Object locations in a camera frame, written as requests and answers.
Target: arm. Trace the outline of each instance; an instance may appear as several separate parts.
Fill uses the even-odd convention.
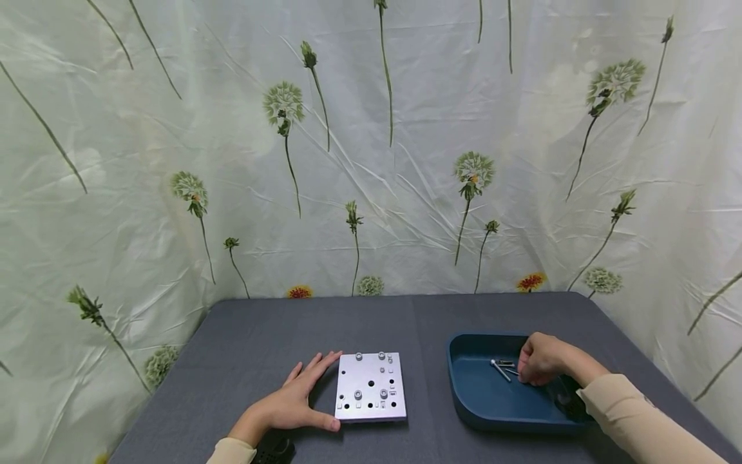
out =
[[[546,385],[567,374],[582,390],[588,413],[639,464],[726,464],[715,452],[656,409],[623,375],[556,337],[534,333],[518,362],[519,379]]]
[[[229,435],[219,440],[206,464],[250,464],[257,444],[271,428],[289,430],[309,426],[332,432],[340,430],[340,421],[335,417],[309,407],[309,393],[341,354],[342,351],[330,351],[323,359],[322,353],[317,353],[303,372],[302,363],[297,364],[280,390],[247,408]]]

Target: left hand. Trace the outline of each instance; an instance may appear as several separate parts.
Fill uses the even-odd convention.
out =
[[[317,355],[306,365],[300,362],[289,373],[283,387],[256,402],[234,424],[228,437],[242,440],[255,448],[271,428],[289,430],[299,427],[316,427],[327,431],[340,430],[340,421],[329,414],[309,407],[309,393],[328,367],[340,359],[342,351],[330,351],[323,358]]]

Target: white metal plate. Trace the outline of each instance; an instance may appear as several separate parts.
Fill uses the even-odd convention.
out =
[[[362,353],[360,360],[357,355],[340,357],[335,417],[341,422],[406,420],[399,353]],[[356,392],[360,392],[360,399],[356,399]]]

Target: wrinkled fabric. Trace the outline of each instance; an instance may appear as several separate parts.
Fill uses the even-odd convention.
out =
[[[166,372],[150,358],[223,298],[574,279],[742,448],[742,4],[513,1],[511,74],[505,0],[482,2],[480,43],[474,0],[135,1],[162,64],[129,2],[93,3],[0,7],[18,87],[0,74],[0,461],[113,451]],[[587,104],[596,73],[630,59],[646,68],[634,96]],[[263,107],[282,81],[302,95],[288,139]],[[493,162],[487,185],[454,175],[469,151]],[[174,195],[180,171],[205,194]],[[121,347],[66,301],[75,285]]]

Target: beige sleeve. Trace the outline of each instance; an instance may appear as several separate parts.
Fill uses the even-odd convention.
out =
[[[603,432],[639,464],[726,463],[622,375],[602,376],[577,394]]]
[[[255,449],[235,438],[222,438],[206,464],[250,464]]]

